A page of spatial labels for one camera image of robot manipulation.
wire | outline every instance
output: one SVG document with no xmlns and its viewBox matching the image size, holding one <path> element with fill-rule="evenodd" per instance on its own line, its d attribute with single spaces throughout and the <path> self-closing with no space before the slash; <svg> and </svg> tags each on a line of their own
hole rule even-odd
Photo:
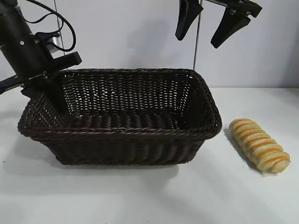
<svg viewBox="0 0 299 224">
<path fill-rule="evenodd" d="M 203 0 L 200 0 L 199 4 L 202 6 L 203 5 Z M 201 22 L 201 13 L 198 15 L 198 24 L 197 24 L 197 32 L 196 32 L 195 51 L 194 51 L 194 59 L 193 59 L 193 70 L 194 71 L 195 71 L 196 61 L 197 61 L 197 50 L 198 50 L 198 41 L 199 41 L 200 22 Z"/>
<path fill-rule="evenodd" d="M 54 6 L 55 6 L 55 11 L 58 12 L 56 0 L 54 0 Z M 57 26 L 58 26 L 58 28 L 60 28 L 60 22 L 59 22 L 58 16 L 57 16 Z M 61 39 L 62 48 L 64 49 L 64 40 L 63 40 L 61 31 L 59 31 L 59 35 L 60 35 L 60 39 Z"/>
<path fill-rule="evenodd" d="M 72 51 L 72 50 L 75 48 L 75 46 L 76 46 L 77 38 L 76 38 L 75 30 L 74 30 L 74 28 L 71 26 L 71 24 L 70 24 L 70 23 L 69 23 L 69 22 L 68 22 L 68 21 L 67 21 L 67 20 L 66 20 L 60 13 L 54 11 L 54 10 L 51 9 L 50 7 L 44 5 L 43 3 L 38 2 L 38 1 L 36 1 L 36 0 L 26 0 L 26 1 L 29 1 L 29 2 L 31 2 L 31 3 L 33 3 L 33 4 L 36 4 L 36 5 L 40 6 L 40 7 L 42 7 L 42 8 L 44 8 L 44 9 L 48 10 L 49 12 L 51 12 L 51 13 L 55 14 L 56 16 L 58 16 L 58 17 L 62 20 L 63 23 L 64 23 L 64 22 L 66 23 L 66 25 L 70 28 L 71 33 L 72 33 L 72 36 L 73 36 L 73 44 L 72 44 L 72 46 L 71 46 L 70 48 L 68 48 L 68 49 L 63 49 L 63 48 L 61 48 L 61 47 L 59 47 L 59 46 L 57 46 L 57 45 L 55 45 L 55 44 L 53 44 L 53 43 L 50 43 L 50 42 L 49 42 L 48 44 L 51 44 L 51 45 L 53 45 L 54 47 L 56 47 L 58 50 L 61 50 L 61 51 L 64 51 L 64 52 Z"/>
<path fill-rule="evenodd" d="M 47 18 L 49 15 L 53 15 L 53 13 L 49 13 L 49 14 L 44 15 L 42 18 L 31 22 L 31 21 L 26 20 L 20 11 L 18 11 L 18 13 L 22 17 L 23 20 L 25 20 L 27 23 L 31 23 L 31 24 L 39 23 L 39 22 L 43 21 L 45 18 Z"/>
</svg>

black cable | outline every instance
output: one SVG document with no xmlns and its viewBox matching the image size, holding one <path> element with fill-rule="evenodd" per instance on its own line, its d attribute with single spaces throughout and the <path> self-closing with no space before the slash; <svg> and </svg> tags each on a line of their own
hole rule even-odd
<svg viewBox="0 0 299 224">
<path fill-rule="evenodd" d="M 60 13 L 58 13 L 58 12 L 56 12 L 56 11 L 54 11 L 53 9 L 51 9 L 50 7 L 48 7 L 48 6 L 46 6 L 46 5 L 44 5 L 43 3 L 41 3 L 41 2 L 38 2 L 38 1 L 36 1 L 36 0 L 26 0 L 26 1 L 29 1 L 29 2 L 31 2 L 31 3 L 33 3 L 33 4 L 36 4 L 36 5 L 38 5 L 38 6 L 40 6 L 40 7 L 42 7 L 42 8 L 44 8 L 44 9 L 46 9 L 46 10 L 48 10 L 49 12 L 51 12 L 51 13 L 53 13 L 53 14 L 55 14 L 56 16 L 58 16 L 61 20 L 62 20 L 62 22 L 64 23 L 66 23 L 67 24 L 67 26 L 70 28 L 70 30 L 71 30 L 71 33 L 72 33 L 72 36 L 73 36 L 73 44 L 72 44 L 72 46 L 69 48 L 69 49 L 63 49 L 63 48 L 61 48 L 61 47 L 59 47 L 59 46 L 57 46 L 57 45 L 55 45 L 55 44 L 53 44 L 53 43 L 48 43 L 48 44 L 51 44 L 51 45 L 53 45 L 54 47 L 56 47 L 58 50 L 61 50 L 61 51 L 64 51 L 64 52 L 69 52 L 69 51 L 72 51 L 74 48 L 75 48 L 75 46 L 76 46 L 76 42 L 77 42 L 77 38 L 76 38 L 76 33 L 75 33 L 75 30 L 74 30 L 74 28 L 71 26 L 71 24 L 60 14 Z"/>
<path fill-rule="evenodd" d="M 18 11 L 18 13 L 22 17 L 23 20 L 25 20 L 27 23 L 31 23 L 31 24 L 39 23 L 39 22 L 43 21 L 45 18 L 47 18 L 49 15 L 54 15 L 53 13 L 49 13 L 49 14 L 44 15 L 42 18 L 31 22 L 31 21 L 26 20 L 25 17 L 22 15 L 22 13 L 20 11 Z"/>
<path fill-rule="evenodd" d="M 18 13 L 19 13 L 20 17 L 21 17 L 24 21 L 26 21 L 27 23 L 31 23 L 31 24 L 39 23 L 39 22 L 43 21 L 44 19 L 46 19 L 49 15 L 55 15 L 54 13 L 49 13 L 49 14 L 44 15 L 42 18 L 40 18 L 40 19 L 38 19 L 38 20 L 36 20 L 36 21 L 34 21 L 34 22 L 31 22 L 31 21 L 28 21 L 28 20 L 22 15 L 22 13 L 21 13 L 20 11 L 18 11 Z M 62 25 L 61 25 L 61 27 L 59 27 L 58 30 L 53 31 L 53 32 L 41 32 L 41 33 L 43 33 L 43 34 L 49 34 L 49 35 L 56 34 L 56 33 L 59 33 L 59 32 L 62 30 L 63 26 L 64 26 L 64 22 L 62 21 Z"/>
</svg>

pastry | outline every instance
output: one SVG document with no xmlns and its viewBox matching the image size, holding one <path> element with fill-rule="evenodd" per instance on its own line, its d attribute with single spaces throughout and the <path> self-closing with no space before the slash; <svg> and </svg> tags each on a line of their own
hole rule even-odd
<svg viewBox="0 0 299 224">
<path fill-rule="evenodd" d="M 256 122 L 236 119 L 229 125 L 245 155 L 262 172 L 281 173 L 291 163 L 290 156 Z"/>
</svg>

brown wicker basket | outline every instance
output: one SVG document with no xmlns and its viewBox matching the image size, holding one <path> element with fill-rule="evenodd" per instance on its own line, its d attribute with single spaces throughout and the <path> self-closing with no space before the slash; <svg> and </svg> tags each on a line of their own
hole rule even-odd
<svg viewBox="0 0 299 224">
<path fill-rule="evenodd" d="M 68 106 L 43 93 L 18 130 L 67 165 L 167 165 L 191 161 L 221 118 L 203 78 L 185 69 L 64 70 Z"/>
</svg>

basket rim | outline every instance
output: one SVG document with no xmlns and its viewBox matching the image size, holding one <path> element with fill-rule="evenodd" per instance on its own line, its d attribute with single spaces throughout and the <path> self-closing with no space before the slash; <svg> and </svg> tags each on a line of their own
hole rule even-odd
<svg viewBox="0 0 299 224">
<path fill-rule="evenodd" d="M 63 75 L 71 75 L 72 73 L 78 74 L 80 72 L 113 72 L 113 71 L 123 71 L 123 72 L 131 72 L 131 71 L 138 71 L 138 72 L 152 72 L 152 71 L 161 71 L 161 72 L 173 72 L 173 71 L 184 71 L 188 72 L 192 77 L 194 77 L 201 85 L 206 85 L 205 80 L 198 74 L 196 71 L 191 69 L 171 69 L 171 68 L 160 68 L 160 69 L 145 69 L 145 68 L 138 68 L 138 69 L 73 69 L 73 70 L 63 70 L 60 71 Z M 209 90 L 205 93 L 206 97 L 210 97 L 213 99 Z M 23 111 L 21 119 L 18 123 L 18 130 L 21 134 L 28 136 L 28 137 L 37 137 L 37 138 L 46 138 L 51 139 L 65 139 L 67 136 L 74 138 L 74 136 L 113 136 L 114 138 L 140 138 L 140 137 L 149 137 L 149 138 L 191 138 L 196 140 L 207 140 L 210 138 L 215 137 L 222 129 L 222 120 L 216 107 L 214 101 L 207 102 L 212 107 L 212 117 L 214 120 L 208 124 L 204 125 L 199 128 L 190 128 L 190 129 L 153 129 L 153 128 L 34 128 L 31 126 L 30 121 L 28 120 L 29 117 L 26 116 L 28 111 L 30 111 L 30 107 L 32 105 L 33 99 L 31 99 L 26 108 Z M 42 134 L 48 134 L 49 137 L 41 136 Z"/>
</svg>

